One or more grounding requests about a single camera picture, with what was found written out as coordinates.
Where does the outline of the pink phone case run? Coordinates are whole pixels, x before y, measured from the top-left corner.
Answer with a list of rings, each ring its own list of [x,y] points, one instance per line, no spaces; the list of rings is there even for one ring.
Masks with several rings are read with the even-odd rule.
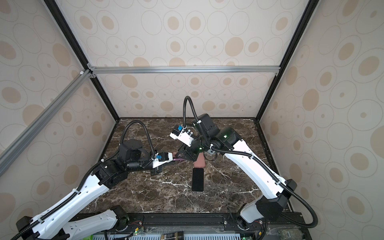
[[[206,166],[204,153],[199,153],[197,160],[194,162],[194,168],[203,169]]]

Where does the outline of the phone with black screen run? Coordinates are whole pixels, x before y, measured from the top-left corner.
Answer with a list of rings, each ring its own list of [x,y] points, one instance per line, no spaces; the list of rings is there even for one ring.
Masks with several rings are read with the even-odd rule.
[[[193,168],[192,191],[193,192],[204,191],[204,169],[203,168]]]

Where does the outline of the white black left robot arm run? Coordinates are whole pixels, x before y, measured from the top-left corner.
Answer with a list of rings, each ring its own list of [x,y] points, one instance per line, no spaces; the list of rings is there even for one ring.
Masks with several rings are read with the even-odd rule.
[[[81,240],[94,233],[127,226],[127,214],[119,206],[82,219],[74,217],[89,203],[137,171],[156,173],[173,161],[172,153],[148,152],[140,140],[131,139],[119,145],[117,152],[91,167],[79,186],[67,196],[35,217],[17,222],[17,240]]]

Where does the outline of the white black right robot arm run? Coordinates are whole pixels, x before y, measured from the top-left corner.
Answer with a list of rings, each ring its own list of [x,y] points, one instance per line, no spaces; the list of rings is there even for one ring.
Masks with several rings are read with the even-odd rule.
[[[178,155],[185,160],[196,161],[203,152],[223,154],[243,170],[262,191],[261,197],[241,208],[240,222],[250,224],[262,218],[271,221],[278,219],[288,204],[296,183],[273,172],[233,128],[219,129],[208,114],[201,115],[200,120],[193,122],[192,126],[199,133],[196,138],[182,125],[176,125],[170,133],[171,138],[183,143]]]

